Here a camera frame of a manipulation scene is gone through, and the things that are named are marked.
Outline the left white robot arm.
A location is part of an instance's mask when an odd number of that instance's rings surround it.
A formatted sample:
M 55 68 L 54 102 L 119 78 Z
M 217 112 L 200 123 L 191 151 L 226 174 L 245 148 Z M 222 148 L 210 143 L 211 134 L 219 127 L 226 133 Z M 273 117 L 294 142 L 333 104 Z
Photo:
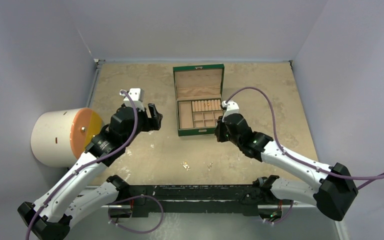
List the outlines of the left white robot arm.
M 85 147 L 72 168 L 42 197 L 23 202 L 17 209 L 27 226 L 25 239 L 34 234 L 39 240 L 63 240 L 83 218 L 106 204 L 131 205 L 139 199 L 156 200 L 131 191 L 131 185 L 112 175 L 96 190 L 79 194 L 98 174 L 106 170 L 141 132 L 158 131 L 163 115 L 155 104 L 144 109 L 122 105 Z

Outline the green jewelry tray insert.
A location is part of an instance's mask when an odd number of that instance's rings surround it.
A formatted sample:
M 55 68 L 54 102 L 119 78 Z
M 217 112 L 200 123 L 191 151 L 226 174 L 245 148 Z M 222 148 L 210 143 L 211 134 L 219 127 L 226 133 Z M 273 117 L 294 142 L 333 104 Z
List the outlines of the green jewelry tray insert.
M 178 129 L 215 128 L 217 119 L 224 113 L 221 103 L 219 98 L 178 101 Z

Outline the green jewelry box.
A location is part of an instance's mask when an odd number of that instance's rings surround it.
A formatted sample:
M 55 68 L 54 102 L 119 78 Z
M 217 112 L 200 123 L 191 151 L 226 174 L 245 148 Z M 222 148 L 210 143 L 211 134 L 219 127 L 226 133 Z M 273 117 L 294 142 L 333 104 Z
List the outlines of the green jewelry box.
M 180 137 L 213 134 L 224 113 L 224 64 L 200 64 L 172 68 Z

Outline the gold earring cluster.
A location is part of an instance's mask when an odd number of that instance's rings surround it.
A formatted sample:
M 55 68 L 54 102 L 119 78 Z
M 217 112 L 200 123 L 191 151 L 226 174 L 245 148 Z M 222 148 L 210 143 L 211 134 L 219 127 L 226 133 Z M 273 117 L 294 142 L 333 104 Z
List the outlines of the gold earring cluster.
M 181 166 L 182 166 L 186 171 L 190 171 L 190 170 L 191 170 L 189 164 L 188 164 L 186 161 L 183 161 L 183 162 L 181 163 Z

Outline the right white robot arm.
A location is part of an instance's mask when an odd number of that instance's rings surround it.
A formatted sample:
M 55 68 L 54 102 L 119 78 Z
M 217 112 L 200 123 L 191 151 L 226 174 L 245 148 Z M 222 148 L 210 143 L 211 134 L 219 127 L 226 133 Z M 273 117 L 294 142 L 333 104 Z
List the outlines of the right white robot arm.
M 231 142 L 248 158 L 285 170 L 299 182 L 270 176 L 263 183 L 260 196 L 268 204 L 292 200 L 317 207 L 326 217 L 342 221 L 359 191 L 348 168 L 313 161 L 278 146 L 269 135 L 253 131 L 245 118 L 234 113 L 220 116 L 214 131 L 218 142 Z

